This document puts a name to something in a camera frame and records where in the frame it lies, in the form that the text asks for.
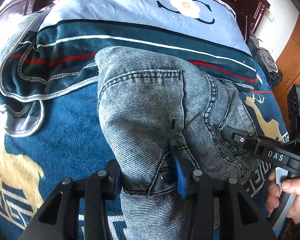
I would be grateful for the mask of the right hand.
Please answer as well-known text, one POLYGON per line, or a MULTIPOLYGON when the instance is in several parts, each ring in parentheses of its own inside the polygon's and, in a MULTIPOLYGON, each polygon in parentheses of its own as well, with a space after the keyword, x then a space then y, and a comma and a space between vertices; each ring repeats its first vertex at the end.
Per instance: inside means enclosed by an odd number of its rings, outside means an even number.
POLYGON ((282 182, 281 187, 275 183, 275 172, 269 175, 268 196, 266 201, 266 210, 274 211, 279 206, 279 193, 282 192, 296 195, 296 199, 287 213, 287 218, 291 218, 295 224, 300 223, 300 178, 287 179, 282 182))

